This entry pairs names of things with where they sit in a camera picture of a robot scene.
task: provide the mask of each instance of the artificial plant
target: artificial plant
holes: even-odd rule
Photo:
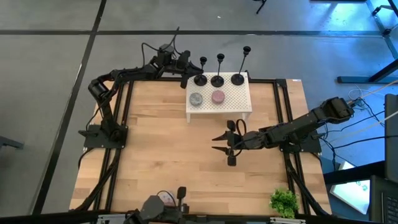
[[[297,195],[289,190],[276,189],[271,195],[270,207],[281,215],[282,218],[294,218],[294,211],[299,209]]]

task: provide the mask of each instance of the pegboard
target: pegboard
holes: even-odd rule
[[[207,83],[204,86],[198,86],[191,77],[187,83],[187,113],[250,113],[252,111],[251,98],[249,91],[248,74],[242,72],[244,83],[236,86],[231,82],[231,77],[237,72],[220,72],[220,76],[224,78],[224,85],[216,88],[211,85],[211,78],[217,75],[216,72],[204,73],[207,77]],[[211,94],[221,90],[225,94],[224,102],[216,105],[211,101]],[[200,93],[203,97],[203,103],[200,106],[192,106],[189,102],[189,96],[192,93]]]

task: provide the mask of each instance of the concrete floor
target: concrete floor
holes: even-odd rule
[[[381,3],[372,2],[375,6]],[[99,5],[100,1],[94,0],[40,0],[35,4],[24,0],[3,0],[0,2],[0,30],[91,30]],[[107,2],[99,29],[174,30],[180,26],[181,30],[378,30],[365,3],[270,0],[256,16],[259,5],[258,2],[242,0],[114,0]],[[388,10],[379,12],[379,17],[385,26],[397,21]],[[391,38],[395,41],[396,37],[398,34],[394,31]],[[169,35],[96,37],[46,199],[45,213],[68,210],[84,141],[77,131],[84,128],[95,104],[86,90],[89,81],[114,68],[140,66],[141,42],[158,46],[171,38]],[[0,136],[25,142],[21,151],[7,147],[0,151],[0,217],[30,212],[29,207],[87,41],[87,35],[0,35]],[[375,36],[177,37],[177,48],[190,50],[194,63],[199,64],[201,56],[208,57],[207,72],[216,70],[218,53],[226,55],[222,71],[237,71],[245,45],[253,49],[244,66],[251,76],[301,79],[309,109],[334,96],[348,99],[348,92],[356,86],[337,84],[337,76],[370,76],[393,61],[384,39]],[[149,58],[152,52],[147,51],[146,54]],[[359,87],[375,90],[380,86]],[[398,94],[398,89],[390,87],[380,93]],[[382,95],[372,95],[366,100],[375,113],[384,110]],[[367,111],[357,111],[353,119],[341,125],[329,125],[329,130],[340,129],[367,116]],[[331,133],[328,139],[339,138],[374,122],[374,119],[369,119],[345,132]],[[383,134],[384,129],[376,126],[352,138],[335,141],[333,145]],[[338,149],[337,153],[357,166],[383,160],[383,140],[365,144],[365,151],[362,149],[364,145],[355,144]],[[331,159],[331,152],[325,146],[323,157]]]

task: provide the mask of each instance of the cable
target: cable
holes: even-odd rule
[[[363,132],[363,131],[366,131],[367,129],[372,128],[372,127],[374,127],[375,125],[378,125],[379,123],[381,123],[381,122],[383,122],[383,121],[387,121],[388,119],[392,118],[392,117],[395,116],[396,114],[398,114],[398,111],[392,113],[390,116],[384,118],[384,119],[381,120],[381,121],[378,121],[378,122],[376,122],[376,123],[374,123],[374,124],[372,124],[372,125],[369,125],[368,127],[365,127],[365,128],[360,129],[360,130],[358,130],[358,131],[354,131],[354,132],[352,132],[352,133],[348,133],[348,134],[346,134],[346,135],[344,135],[344,136],[341,136],[341,137],[336,138],[336,139],[334,139],[334,140],[331,140],[331,141],[329,141],[329,142],[333,142],[333,141],[336,141],[336,140],[339,140],[339,139],[347,138],[347,137],[353,136],[353,135],[355,135],[355,134],[361,133],[361,132]]]
[[[325,133],[325,139],[328,139],[329,137],[329,128],[328,128],[328,123],[325,123],[325,129],[326,129],[326,133]]]
[[[376,92],[378,92],[378,91],[384,89],[384,88],[387,87],[387,86],[391,86],[392,84],[394,84],[394,83],[396,83],[396,82],[398,82],[398,80],[395,80],[395,81],[393,81],[393,82],[390,82],[390,83],[388,83],[387,85],[385,85],[385,86],[383,86],[383,87],[381,87],[381,88],[378,88],[377,90],[371,91],[371,92],[369,92],[368,94],[362,96],[361,98],[363,99],[363,98],[365,98],[365,97],[367,97],[367,96],[369,96],[369,95],[371,95],[371,94],[373,94],[373,93],[376,93]]]
[[[348,144],[345,144],[345,145],[342,145],[342,146],[337,146],[337,147],[335,147],[335,149],[339,149],[339,148],[341,148],[341,147],[350,146],[350,145],[352,145],[352,144],[356,144],[356,143],[359,143],[359,142],[370,141],[370,140],[375,140],[375,139],[393,138],[393,137],[398,137],[398,135],[380,136],[380,137],[375,137],[375,138],[362,139],[362,140],[358,140],[358,141],[355,141],[355,142],[351,142],[351,143],[348,143]]]
[[[321,158],[315,152],[311,152],[311,154],[313,154],[313,156],[315,156],[319,160],[319,162],[320,162],[320,164],[322,166]]]
[[[336,154],[336,156],[339,157],[340,159],[344,160],[344,161],[349,162],[349,163],[352,164],[353,166],[357,166],[357,165],[353,164],[351,161],[347,160],[346,158],[343,158],[343,157],[341,157],[341,156],[339,156],[339,155],[337,155],[337,154]]]
[[[339,132],[339,131],[343,131],[344,129],[346,129],[346,128],[349,128],[349,127],[351,127],[351,126],[354,126],[355,124],[358,124],[358,123],[360,123],[360,122],[362,122],[362,121],[365,121],[365,120],[367,120],[367,119],[369,119],[369,118],[372,118],[372,117],[374,117],[374,116],[377,116],[377,115],[379,115],[379,114],[381,114],[381,113],[384,113],[384,111],[381,111],[381,112],[378,112],[377,114],[375,114],[375,115],[372,115],[372,116],[369,116],[369,117],[367,117],[367,118],[364,118],[364,119],[362,119],[361,121],[357,121],[357,122],[355,122],[355,123],[353,123],[353,124],[350,124],[350,125],[348,125],[348,126],[345,126],[345,127],[343,127],[341,130],[331,130],[331,131],[329,131],[329,132]]]
[[[88,131],[88,126],[90,125],[90,122],[95,118],[95,116],[98,114],[98,111],[101,109],[102,104],[97,108],[95,111],[94,115],[88,120],[86,124],[86,131]]]
[[[360,98],[364,98],[363,91],[366,91],[366,92],[371,93],[371,94],[377,94],[377,95],[384,96],[384,94],[382,94],[382,93],[376,93],[376,92],[373,93],[373,92],[370,91],[370,90],[361,89],[359,86],[357,86],[357,84],[355,84],[355,86],[357,87],[356,89],[350,90],[350,91],[348,92],[348,97],[349,97],[351,100],[357,99],[357,97],[352,97],[352,96],[351,96],[351,93],[352,93],[353,91],[359,91],[359,92],[361,93]]]
[[[147,43],[142,43],[141,44],[141,52],[142,52],[142,67],[144,68],[145,66],[145,53],[144,53],[144,45],[148,46],[150,49],[155,50],[156,52],[158,52],[159,50],[154,48],[153,46],[147,44]]]
[[[240,121],[243,123],[244,134],[246,134],[247,128],[246,128],[246,122],[245,122],[243,119],[238,119],[238,120],[236,121],[236,130],[237,130],[239,136],[240,136],[241,139],[242,139],[242,138],[243,138],[243,135],[242,135],[241,130],[240,130],[240,128],[239,128],[239,122],[240,122]],[[241,149],[236,155],[234,155],[234,156],[232,156],[232,157],[237,157],[238,155],[240,155],[240,153],[242,153],[242,149]]]
[[[172,194],[170,194],[170,192],[168,192],[168,191],[166,191],[166,190],[161,190],[161,191],[159,191],[156,195],[158,195],[159,196],[159,194],[160,193],[162,193],[162,192],[165,192],[165,193],[167,193],[171,198],[172,198],[172,200],[173,200],[173,203],[174,203],[174,206],[177,206],[177,203],[175,203],[175,200],[174,200],[174,197],[173,197],[173,195]]]
[[[369,108],[369,110],[371,111],[371,114],[374,116],[374,118],[380,123],[380,125],[384,128],[384,124],[379,120],[379,118],[377,118],[377,116],[373,113],[372,108],[366,103],[366,101],[364,99],[362,99],[362,102]]]
[[[166,47],[164,47],[164,49],[166,49],[166,48],[168,48],[168,47],[170,47],[173,43],[174,43],[174,50],[175,50],[175,37],[177,36],[177,34],[174,34],[174,36],[173,36],[173,39],[172,39],[172,41],[170,41],[170,43],[166,46]],[[151,46],[151,45],[149,45],[149,44],[147,44],[147,43],[145,43],[145,42],[143,42],[142,44],[141,44],[141,52],[142,52],[142,67],[144,67],[145,66],[145,53],[144,53],[144,45],[145,46],[147,46],[147,47],[149,47],[150,49],[152,49],[152,50],[155,50],[156,52],[159,52],[159,50],[160,49],[156,49],[155,47],[153,47],[153,46]]]
[[[80,163],[81,163],[81,160],[83,159],[83,157],[87,154],[87,153],[89,153],[91,150],[93,150],[94,148],[87,148],[87,150],[80,156],[80,158],[79,158],[79,163],[78,163],[78,165],[77,165],[77,168],[78,169],[80,169]]]
[[[336,151],[335,148],[330,144],[330,142],[326,141],[323,138],[320,138],[322,141],[324,141],[326,143],[326,145],[330,148],[330,150],[333,153],[333,159],[331,160],[332,164],[333,164],[333,171],[336,171]]]

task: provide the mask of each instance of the wooden table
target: wooden table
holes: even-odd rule
[[[308,112],[303,86],[300,80],[287,80],[287,84],[292,113],[297,118]],[[253,113],[247,121],[248,131],[277,124],[272,85],[250,83],[250,91]],[[279,92],[287,121],[282,89]],[[211,148],[226,145],[226,141],[211,139],[226,131],[227,119],[236,120],[239,115],[193,114],[188,124],[185,90],[179,82],[134,82],[128,139],[121,153],[112,211],[141,209],[148,196],[160,190],[176,195],[179,186],[186,186],[184,202],[190,206],[190,213],[277,215],[269,201],[276,188],[287,189],[282,153],[278,148],[243,151],[237,157],[237,166],[228,167],[225,154]],[[104,149],[94,149],[82,160],[70,208],[79,206],[97,184],[103,155]],[[319,160],[301,153],[301,161],[306,186],[330,213]],[[107,192],[106,185],[100,208],[104,208]]]

